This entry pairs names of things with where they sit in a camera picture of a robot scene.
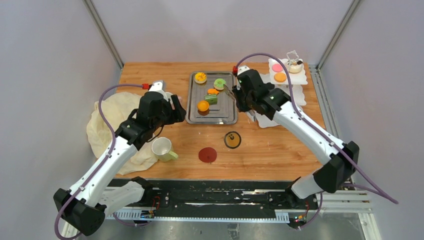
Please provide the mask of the yellow flower tart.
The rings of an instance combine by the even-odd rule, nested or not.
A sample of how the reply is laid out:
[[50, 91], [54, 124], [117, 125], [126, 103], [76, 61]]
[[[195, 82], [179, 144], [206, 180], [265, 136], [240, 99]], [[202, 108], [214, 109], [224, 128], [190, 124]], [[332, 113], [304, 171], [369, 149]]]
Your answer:
[[194, 82], [197, 84], [204, 84], [207, 82], [207, 74], [204, 72], [197, 72], [194, 75]]

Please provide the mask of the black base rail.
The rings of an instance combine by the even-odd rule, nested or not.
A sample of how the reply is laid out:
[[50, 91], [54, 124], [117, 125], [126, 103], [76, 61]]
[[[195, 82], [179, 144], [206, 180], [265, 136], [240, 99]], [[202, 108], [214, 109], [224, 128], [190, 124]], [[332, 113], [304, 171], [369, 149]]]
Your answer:
[[302, 228], [323, 206], [322, 194], [289, 196], [288, 181], [150, 179], [150, 196], [106, 216], [146, 225], [153, 221], [284, 223]]

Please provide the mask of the green handled white mug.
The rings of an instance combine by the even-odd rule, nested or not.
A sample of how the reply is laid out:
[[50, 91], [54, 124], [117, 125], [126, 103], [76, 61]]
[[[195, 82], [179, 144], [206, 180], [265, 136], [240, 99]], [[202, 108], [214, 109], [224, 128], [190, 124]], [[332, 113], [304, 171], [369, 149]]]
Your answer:
[[159, 137], [155, 139], [151, 145], [151, 151], [162, 162], [175, 161], [179, 155], [174, 152], [170, 139]]

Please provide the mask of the orange biscuit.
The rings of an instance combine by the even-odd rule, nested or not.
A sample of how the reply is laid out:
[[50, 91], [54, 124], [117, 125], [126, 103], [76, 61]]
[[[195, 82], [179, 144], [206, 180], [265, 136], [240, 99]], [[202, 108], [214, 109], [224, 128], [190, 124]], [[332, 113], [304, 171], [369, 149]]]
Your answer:
[[284, 83], [287, 80], [287, 75], [285, 73], [278, 72], [274, 75], [273, 79], [277, 83]]

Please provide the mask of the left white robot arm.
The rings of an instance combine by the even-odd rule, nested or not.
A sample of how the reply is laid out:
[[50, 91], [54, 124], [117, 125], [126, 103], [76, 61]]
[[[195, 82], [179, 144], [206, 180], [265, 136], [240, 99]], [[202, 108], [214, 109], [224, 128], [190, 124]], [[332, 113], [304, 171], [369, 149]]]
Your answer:
[[75, 229], [76, 237], [90, 236], [103, 224], [105, 218], [123, 207], [138, 203], [142, 207], [153, 201], [152, 186], [141, 177], [131, 179], [124, 186], [105, 192], [106, 187], [121, 167], [145, 144], [151, 142], [154, 132], [166, 125], [181, 123], [186, 116], [176, 94], [149, 90], [117, 130], [106, 150], [90, 169], [70, 188], [59, 188], [53, 195], [57, 208], [54, 233], [60, 240], [65, 236], [59, 230], [60, 220]]

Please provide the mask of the cream cloth bag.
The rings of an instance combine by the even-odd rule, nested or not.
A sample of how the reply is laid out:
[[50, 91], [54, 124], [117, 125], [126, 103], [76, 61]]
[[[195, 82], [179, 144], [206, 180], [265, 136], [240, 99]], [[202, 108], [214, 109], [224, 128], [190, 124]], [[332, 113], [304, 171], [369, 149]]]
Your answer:
[[[128, 118], [132, 110], [139, 106], [141, 96], [130, 92], [119, 92], [109, 96], [101, 102], [101, 109], [106, 120], [114, 131]], [[102, 119], [99, 112], [99, 103], [94, 103], [94, 111], [86, 126], [88, 142], [96, 158], [100, 158], [112, 141], [112, 133]], [[117, 172], [126, 175], [133, 172], [145, 171], [152, 167], [158, 158], [152, 152], [152, 143], [146, 143], [128, 160]]]

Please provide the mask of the steel baking tray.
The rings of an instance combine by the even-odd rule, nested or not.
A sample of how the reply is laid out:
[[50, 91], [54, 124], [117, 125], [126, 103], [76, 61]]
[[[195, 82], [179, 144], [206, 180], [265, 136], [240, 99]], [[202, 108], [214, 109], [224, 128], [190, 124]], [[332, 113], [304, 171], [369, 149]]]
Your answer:
[[238, 120], [234, 100], [226, 93], [236, 84], [231, 72], [195, 71], [188, 81], [189, 124], [233, 125]]

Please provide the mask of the white three-tier dessert stand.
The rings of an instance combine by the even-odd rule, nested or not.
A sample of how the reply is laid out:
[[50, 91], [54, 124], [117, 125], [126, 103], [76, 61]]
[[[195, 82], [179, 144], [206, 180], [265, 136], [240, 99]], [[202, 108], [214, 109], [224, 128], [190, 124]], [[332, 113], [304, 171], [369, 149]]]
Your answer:
[[[280, 58], [279, 61], [281, 61], [284, 66], [287, 68], [287, 64], [288, 61], [298, 61], [301, 60], [303, 61], [299, 55], [296, 53], [295, 50], [290, 51], [286, 54], [285, 58]], [[299, 73], [293, 74], [293, 73], [289, 73], [288, 75], [290, 77], [290, 81], [288, 81], [288, 78], [285, 82], [276, 82], [274, 80], [274, 75], [277, 72], [274, 72], [272, 70], [272, 65], [273, 64], [278, 64], [278, 62], [273, 59], [273, 58], [269, 58], [268, 59], [268, 70], [269, 73], [268, 74], [260, 74], [260, 77], [262, 79], [262, 81], [264, 83], [271, 83], [273, 84], [276, 88], [282, 89], [285, 93], [287, 93], [288, 95], [291, 96], [291, 99], [294, 100], [295, 104], [298, 105], [300, 108], [302, 106], [305, 106], [306, 100], [305, 100], [305, 95], [303, 93], [303, 85], [307, 85], [307, 75], [306, 75], [306, 68], [305, 68], [305, 64], [303, 61], [303, 70]]]

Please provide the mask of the orange star cookie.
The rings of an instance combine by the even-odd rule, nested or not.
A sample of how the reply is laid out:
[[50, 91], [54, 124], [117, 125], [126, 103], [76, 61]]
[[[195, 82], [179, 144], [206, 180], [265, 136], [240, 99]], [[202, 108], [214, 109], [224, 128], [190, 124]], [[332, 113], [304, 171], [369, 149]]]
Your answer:
[[208, 90], [207, 90], [207, 94], [208, 95], [218, 95], [220, 92], [217, 90], [217, 89], [215, 89], [215, 88], [209, 88]]

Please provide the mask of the orange macaron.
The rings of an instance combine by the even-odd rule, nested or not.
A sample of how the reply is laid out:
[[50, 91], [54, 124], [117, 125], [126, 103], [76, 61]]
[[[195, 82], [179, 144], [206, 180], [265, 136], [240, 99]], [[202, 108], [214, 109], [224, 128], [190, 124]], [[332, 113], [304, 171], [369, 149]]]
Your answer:
[[210, 108], [210, 103], [206, 100], [201, 100], [197, 103], [197, 110], [200, 112], [207, 112]]

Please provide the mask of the metal serving tongs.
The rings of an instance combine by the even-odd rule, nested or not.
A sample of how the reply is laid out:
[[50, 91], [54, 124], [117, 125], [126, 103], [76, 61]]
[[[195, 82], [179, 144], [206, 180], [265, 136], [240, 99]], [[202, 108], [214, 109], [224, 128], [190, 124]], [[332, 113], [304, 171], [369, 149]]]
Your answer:
[[223, 92], [235, 103], [237, 100], [236, 100], [236, 98], [235, 98], [235, 95], [234, 95], [234, 93], [232, 92], [232, 90], [231, 89], [229, 89], [229, 87], [226, 85], [226, 84], [224, 84], [223, 85]]

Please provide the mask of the white chocolate donut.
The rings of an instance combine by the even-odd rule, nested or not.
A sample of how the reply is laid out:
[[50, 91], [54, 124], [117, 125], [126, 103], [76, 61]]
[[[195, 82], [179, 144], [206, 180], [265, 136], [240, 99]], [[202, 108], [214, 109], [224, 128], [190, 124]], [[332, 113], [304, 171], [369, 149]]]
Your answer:
[[287, 62], [287, 70], [289, 73], [297, 74], [297, 73], [300, 73], [303, 69], [304, 69], [304, 63], [302, 60]]

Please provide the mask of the pink macaron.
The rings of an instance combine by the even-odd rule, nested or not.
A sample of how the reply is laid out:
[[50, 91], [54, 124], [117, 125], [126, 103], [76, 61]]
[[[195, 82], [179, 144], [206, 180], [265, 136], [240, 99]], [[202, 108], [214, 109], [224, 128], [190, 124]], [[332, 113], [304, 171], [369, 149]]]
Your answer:
[[275, 63], [275, 64], [273, 64], [273, 65], [271, 66], [271, 69], [272, 69], [275, 73], [281, 73], [281, 72], [284, 70], [283, 66], [282, 66], [281, 64], [279, 64], [279, 63]]

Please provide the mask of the green frosted donut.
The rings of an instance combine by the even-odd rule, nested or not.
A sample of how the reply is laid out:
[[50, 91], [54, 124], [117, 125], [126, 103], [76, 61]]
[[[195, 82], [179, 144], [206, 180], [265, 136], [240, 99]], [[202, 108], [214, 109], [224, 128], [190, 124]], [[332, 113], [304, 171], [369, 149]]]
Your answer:
[[222, 91], [225, 88], [226, 85], [226, 80], [223, 78], [217, 78], [214, 83], [213, 83], [213, 87], [218, 90], [218, 91]]

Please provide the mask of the green layered cake roll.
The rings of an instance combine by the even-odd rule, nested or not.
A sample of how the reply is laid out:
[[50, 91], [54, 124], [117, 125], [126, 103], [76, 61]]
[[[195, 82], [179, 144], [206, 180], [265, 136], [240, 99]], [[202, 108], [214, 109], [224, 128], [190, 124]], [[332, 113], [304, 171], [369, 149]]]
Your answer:
[[215, 105], [218, 103], [218, 95], [207, 94], [204, 96], [204, 100], [209, 102], [210, 105]]

